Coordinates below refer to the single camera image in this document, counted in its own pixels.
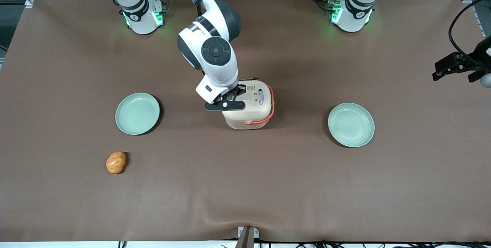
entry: light green plate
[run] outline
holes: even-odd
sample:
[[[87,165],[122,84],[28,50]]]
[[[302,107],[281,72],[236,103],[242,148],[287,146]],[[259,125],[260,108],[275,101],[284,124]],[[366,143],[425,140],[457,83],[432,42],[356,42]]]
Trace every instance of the light green plate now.
[[[116,124],[121,131],[130,135],[143,134],[157,123],[160,106],[147,93],[127,96],[116,109]]]
[[[334,107],[329,114],[328,126],[333,137],[348,147],[366,145],[375,133],[372,115],[355,103],[342,103]]]

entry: orange handle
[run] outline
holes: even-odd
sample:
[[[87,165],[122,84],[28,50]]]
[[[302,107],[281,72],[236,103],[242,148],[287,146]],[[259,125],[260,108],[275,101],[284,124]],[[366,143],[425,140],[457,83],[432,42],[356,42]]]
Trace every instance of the orange handle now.
[[[251,122],[244,122],[244,125],[256,125],[256,124],[262,124],[262,123],[265,123],[267,121],[269,121],[271,119],[271,117],[273,117],[273,114],[275,113],[275,94],[273,94],[273,89],[271,88],[271,86],[269,86],[268,84],[266,84],[268,86],[268,88],[270,89],[270,92],[271,92],[271,104],[272,104],[272,109],[271,109],[271,113],[269,116],[267,116],[266,118],[262,119],[262,120],[258,120],[258,121],[251,121]]]

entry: rice cooker label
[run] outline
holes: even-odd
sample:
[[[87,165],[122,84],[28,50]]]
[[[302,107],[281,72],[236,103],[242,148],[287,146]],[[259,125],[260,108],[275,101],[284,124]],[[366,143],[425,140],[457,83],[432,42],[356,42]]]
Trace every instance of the rice cooker label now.
[[[263,105],[264,103],[264,93],[263,90],[259,89],[259,105]]]

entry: brown table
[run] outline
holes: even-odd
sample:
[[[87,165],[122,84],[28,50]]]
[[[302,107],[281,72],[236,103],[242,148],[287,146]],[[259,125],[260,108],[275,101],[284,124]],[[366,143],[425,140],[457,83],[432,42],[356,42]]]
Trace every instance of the brown table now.
[[[433,82],[454,51],[459,0],[378,0],[359,33],[310,0],[227,0],[241,77],[275,91],[265,128],[230,129],[177,49],[195,18],[175,0],[163,30],[136,35],[111,0],[35,0],[0,70],[1,241],[206,240],[258,227],[270,241],[491,239],[491,92],[465,75]],[[472,11],[454,31],[471,51]],[[163,103],[144,136],[118,130],[128,94]],[[365,106],[363,148],[330,139],[329,110]],[[123,150],[121,175],[105,169]]]

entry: orange object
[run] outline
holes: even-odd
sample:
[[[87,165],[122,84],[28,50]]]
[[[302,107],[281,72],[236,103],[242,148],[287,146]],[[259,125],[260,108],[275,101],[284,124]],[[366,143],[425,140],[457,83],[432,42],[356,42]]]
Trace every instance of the orange object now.
[[[271,119],[271,117],[273,117],[273,114],[275,113],[275,95],[273,94],[273,89],[271,88],[271,86],[268,85],[268,88],[270,89],[270,93],[271,93],[271,113],[264,119],[262,120],[258,120],[258,121],[251,121],[251,122],[244,122],[244,125],[256,125],[256,124],[262,124],[262,123],[265,123],[267,121],[269,121]]]
[[[105,161],[105,167],[111,174],[118,174],[123,171],[123,167],[126,164],[126,154],[122,151],[113,152],[107,161]]]

